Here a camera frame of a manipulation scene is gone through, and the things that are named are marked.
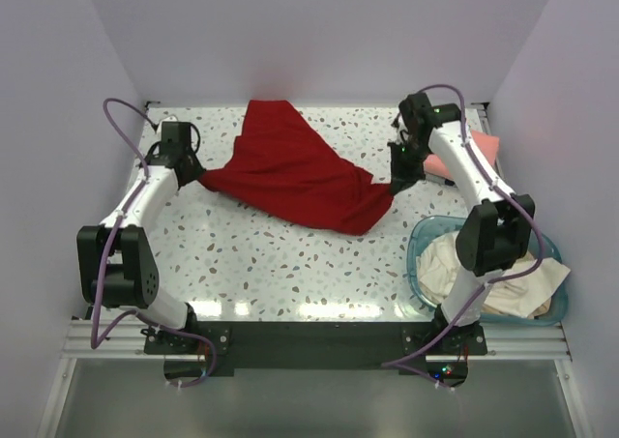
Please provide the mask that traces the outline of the cream t shirt in basket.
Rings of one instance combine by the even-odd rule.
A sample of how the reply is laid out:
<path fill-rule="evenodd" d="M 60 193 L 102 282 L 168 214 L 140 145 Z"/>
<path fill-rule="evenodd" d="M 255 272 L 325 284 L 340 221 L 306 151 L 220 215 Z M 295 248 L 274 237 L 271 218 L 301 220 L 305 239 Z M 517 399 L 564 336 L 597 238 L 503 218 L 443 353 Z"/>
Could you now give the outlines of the cream t shirt in basket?
<path fill-rule="evenodd" d="M 444 234 L 416 258 L 417 281 L 423 294 L 439 304 L 457 277 L 456 232 Z M 543 259 L 533 273 L 495 284 L 483 306 L 484 314 L 532 319 L 550 311 L 551 298 L 571 270 L 553 257 Z"/>

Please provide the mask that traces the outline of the red t shirt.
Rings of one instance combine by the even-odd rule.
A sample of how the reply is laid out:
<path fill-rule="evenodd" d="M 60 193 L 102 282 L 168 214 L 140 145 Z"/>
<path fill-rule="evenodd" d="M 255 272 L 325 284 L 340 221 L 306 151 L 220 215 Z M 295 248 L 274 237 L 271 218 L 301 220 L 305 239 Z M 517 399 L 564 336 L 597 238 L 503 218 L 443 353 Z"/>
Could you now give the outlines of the red t shirt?
<path fill-rule="evenodd" d="M 388 212 L 387 184 L 340 157 L 288 101 L 249 102 L 230 161 L 198 179 L 279 219 L 360 236 Z"/>

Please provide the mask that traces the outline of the folded blue t shirt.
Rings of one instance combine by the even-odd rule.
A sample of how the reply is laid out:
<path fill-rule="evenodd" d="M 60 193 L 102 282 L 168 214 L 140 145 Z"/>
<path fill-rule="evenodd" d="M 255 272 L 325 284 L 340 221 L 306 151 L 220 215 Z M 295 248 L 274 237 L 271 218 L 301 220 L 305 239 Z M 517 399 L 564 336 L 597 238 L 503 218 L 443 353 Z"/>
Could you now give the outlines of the folded blue t shirt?
<path fill-rule="evenodd" d="M 443 178 L 440 176 L 430 175 L 430 174 L 427 175 L 427 180 L 433 183 L 436 183 L 438 185 L 443 185 L 443 186 L 448 186 L 448 187 L 454 187 L 456 185 L 456 183 L 453 180 Z"/>

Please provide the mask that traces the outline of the folded salmon pink t shirt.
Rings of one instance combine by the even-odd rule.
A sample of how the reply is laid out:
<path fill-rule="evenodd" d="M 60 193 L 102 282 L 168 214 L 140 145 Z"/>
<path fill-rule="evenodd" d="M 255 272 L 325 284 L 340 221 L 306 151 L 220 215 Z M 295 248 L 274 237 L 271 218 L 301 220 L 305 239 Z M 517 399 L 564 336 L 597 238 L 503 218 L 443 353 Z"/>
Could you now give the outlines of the folded salmon pink t shirt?
<path fill-rule="evenodd" d="M 480 175 L 495 177 L 493 164 L 499 148 L 499 138 L 494 135 L 466 131 L 445 126 L 434 129 L 429 137 L 431 154 L 424 162 L 430 174 L 451 179 L 473 178 Z"/>

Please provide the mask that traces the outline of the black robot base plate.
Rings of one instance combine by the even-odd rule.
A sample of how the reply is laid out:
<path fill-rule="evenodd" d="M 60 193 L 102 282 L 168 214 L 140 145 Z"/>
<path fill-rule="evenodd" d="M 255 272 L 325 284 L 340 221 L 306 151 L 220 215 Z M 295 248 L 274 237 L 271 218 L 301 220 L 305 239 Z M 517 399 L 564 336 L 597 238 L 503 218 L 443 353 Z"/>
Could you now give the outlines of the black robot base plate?
<path fill-rule="evenodd" d="M 425 353 L 438 334 L 433 322 L 225 322 L 189 323 L 178 336 L 142 330 L 144 352 L 163 356 L 168 380 L 201 375 L 230 377 L 240 369 L 378 370 L 397 362 L 403 374 L 424 372 L 443 385 L 458 386 L 468 362 L 487 352 L 479 324 L 455 327 Z"/>

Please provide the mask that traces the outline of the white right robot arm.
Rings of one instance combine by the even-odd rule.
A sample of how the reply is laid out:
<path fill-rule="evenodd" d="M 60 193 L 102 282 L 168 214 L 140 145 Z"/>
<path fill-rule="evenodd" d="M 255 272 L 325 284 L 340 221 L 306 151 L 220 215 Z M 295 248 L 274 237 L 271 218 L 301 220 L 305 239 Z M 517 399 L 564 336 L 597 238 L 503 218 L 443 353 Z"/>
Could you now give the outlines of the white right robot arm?
<path fill-rule="evenodd" d="M 451 354 L 465 341 L 462 327 L 479 320 L 490 286 L 508 278 L 508 270 L 526 254 L 530 236 L 539 231 L 535 203 L 528 194 L 516 194 L 487 161 L 467 127 L 462 103 L 434 106 L 426 91 L 418 91 L 398 104 L 393 125 L 391 194 L 424 180 L 424 163 L 435 155 L 467 209 L 456 238 L 457 278 L 430 331 L 433 347 Z"/>

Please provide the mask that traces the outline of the teal plastic laundry basket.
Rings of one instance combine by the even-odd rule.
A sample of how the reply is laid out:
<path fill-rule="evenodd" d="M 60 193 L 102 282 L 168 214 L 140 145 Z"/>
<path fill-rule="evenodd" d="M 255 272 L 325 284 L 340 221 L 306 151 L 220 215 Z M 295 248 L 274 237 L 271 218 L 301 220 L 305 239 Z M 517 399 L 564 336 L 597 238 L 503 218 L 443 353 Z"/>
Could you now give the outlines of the teal plastic laundry basket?
<path fill-rule="evenodd" d="M 414 295 L 427 307 L 443 303 L 454 286 L 459 262 L 456 236 L 463 218 L 433 216 L 413 229 L 407 250 L 407 276 Z M 483 305 L 481 320 L 491 323 L 551 326 L 567 315 L 569 298 L 565 281 L 571 270 L 562 263 L 556 245 L 547 237 L 530 238 L 525 257 L 508 272 L 522 272 L 543 257 L 531 275 L 497 283 Z"/>

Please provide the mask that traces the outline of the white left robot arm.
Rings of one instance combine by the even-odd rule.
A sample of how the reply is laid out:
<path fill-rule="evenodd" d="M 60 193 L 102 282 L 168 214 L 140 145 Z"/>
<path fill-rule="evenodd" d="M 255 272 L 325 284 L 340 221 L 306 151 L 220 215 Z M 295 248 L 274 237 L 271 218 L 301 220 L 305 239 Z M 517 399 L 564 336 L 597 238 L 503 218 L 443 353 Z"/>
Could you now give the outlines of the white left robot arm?
<path fill-rule="evenodd" d="M 133 310 L 169 327 L 167 343 L 190 353 L 199 344 L 200 330 L 188 321 L 189 306 L 161 288 L 148 235 L 166 203 L 205 172 L 197 158 L 201 138 L 194 124 L 171 117 L 161 121 L 159 135 L 116 209 L 78 231 L 81 291 L 94 311 Z"/>

